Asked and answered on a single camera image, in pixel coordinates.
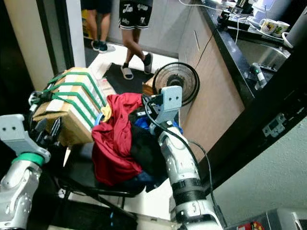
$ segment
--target yellow cloth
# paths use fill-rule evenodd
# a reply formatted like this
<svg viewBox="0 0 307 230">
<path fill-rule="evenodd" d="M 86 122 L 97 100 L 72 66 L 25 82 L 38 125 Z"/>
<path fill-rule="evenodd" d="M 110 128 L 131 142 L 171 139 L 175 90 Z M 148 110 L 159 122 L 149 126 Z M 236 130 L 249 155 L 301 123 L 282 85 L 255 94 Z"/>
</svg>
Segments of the yellow cloth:
<svg viewBox="0 0 307 230">
<path fill-rule="evenodd" d="M 112 115 L 112 109 L 111 109 L 109 103 L 107 103 L 105 107 L 101 108 L 101 112 L 105 116 L 102 121 L 103 122 L 107 122 L 110 119 L 111 115 Z"/>
</svg>

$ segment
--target coffee mug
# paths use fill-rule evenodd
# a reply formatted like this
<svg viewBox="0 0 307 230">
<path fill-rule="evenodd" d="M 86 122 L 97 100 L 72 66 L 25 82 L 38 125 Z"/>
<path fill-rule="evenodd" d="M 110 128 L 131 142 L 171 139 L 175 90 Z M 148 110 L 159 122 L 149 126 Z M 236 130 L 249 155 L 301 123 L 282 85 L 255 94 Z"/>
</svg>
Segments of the coffee mug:
<svg viewBox="0 0 307 230">
<path fill-rule="evenodd" d="M 282 37 L 282 33 L 286 32 L 287 29 L 289 28 L 289 24 L 281 22 L 281 21 L 277 21 L 277 27 L 276 29 L 273 31 L 272 36 L 274 37 Z"/>
<path fill-rule="evenodd" d="M 274 32 L 278 26 L 278 23 L 272 19 L 265 18 L 260 21 L 259 25 L 261 26 L 261 32 L 265 33 L 266 35 L 270 35 Z"/>
</svg>

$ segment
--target red cloth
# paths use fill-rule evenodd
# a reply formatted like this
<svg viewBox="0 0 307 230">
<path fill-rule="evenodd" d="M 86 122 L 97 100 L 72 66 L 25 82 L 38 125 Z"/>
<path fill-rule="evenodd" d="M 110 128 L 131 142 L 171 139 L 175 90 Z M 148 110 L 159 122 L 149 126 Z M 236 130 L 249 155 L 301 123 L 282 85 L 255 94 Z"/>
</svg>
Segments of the red cloth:
<svg viewBox="0 0 307 230">
<path fill-rule="evenodd" d="M 141 166 L 130 154 L 132 134 L 128 115 L 142 106 L 142 95 L 123 93 L 107 97 L 112 115 L 92 130 L 95 141 L 92 160 L 98 181 L 109 186 L 141 173 Z"/>
</svg>

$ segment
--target sneaker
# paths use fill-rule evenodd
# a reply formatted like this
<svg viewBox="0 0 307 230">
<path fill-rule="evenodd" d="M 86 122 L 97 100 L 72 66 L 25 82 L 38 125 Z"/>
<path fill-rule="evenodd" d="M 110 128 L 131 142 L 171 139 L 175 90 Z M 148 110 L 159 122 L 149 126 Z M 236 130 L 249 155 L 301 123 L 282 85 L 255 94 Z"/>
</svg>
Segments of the sneaker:
<svg viewBox="0 0 307 230">
<path fill-rule="evenodd" d="M 133 79 L 133 73 L 131 72 L 130 68 L 128 68 L 128 67 L 123 68 L 121 66 L 120 70 L 123 73 L 124 79 L 126 79 L 126 80 L 132 80 Z"/>
<path fill-rule="evenodd" d="M 105 42 L 99 41 L 99 50 L 98 51 L 99 51 L 100 54 L 105 54 L 105 53 L 108 53 L 108 52 L 115 51 L 115 47 L 108 45 Z"/>
<path fill-rule="evenodd" d="M 98 41 L 91 41 L 91 45 L 94 51 L 99 51 L 99 42 Z"/>
<path fill-rule="evenodd" d="M 150 62 L 149 62 L 148 65 L 145 65 L 145 64 L 144 64 L 144 73 L 145 73 L 145 74 L 151 74 L 151 72 L 152 72 L 153 57 L 154 57 L 154 56 L 153 56 L 152 53 L 148 53 L 148 54 L 146 55 L 146 58 L 150 58 Z"/>
</svg>

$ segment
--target electric fan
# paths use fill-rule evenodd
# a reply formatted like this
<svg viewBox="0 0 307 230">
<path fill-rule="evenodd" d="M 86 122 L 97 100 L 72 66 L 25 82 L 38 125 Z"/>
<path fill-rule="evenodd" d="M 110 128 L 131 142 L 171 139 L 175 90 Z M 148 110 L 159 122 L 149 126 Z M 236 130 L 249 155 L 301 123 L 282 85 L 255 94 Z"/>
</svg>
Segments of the electric fan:
<svg viewBox="0 0 307 230">
<path fill-rule="evenodd" d="M 169 63 L 158 69 L 153 77 L 153 92 L 160 93 L 166 86 L 182 87 L 182 106 L 190 103 L 200 89 L 200 79 L 193 67 L 182 62 Z"/>
</svg>

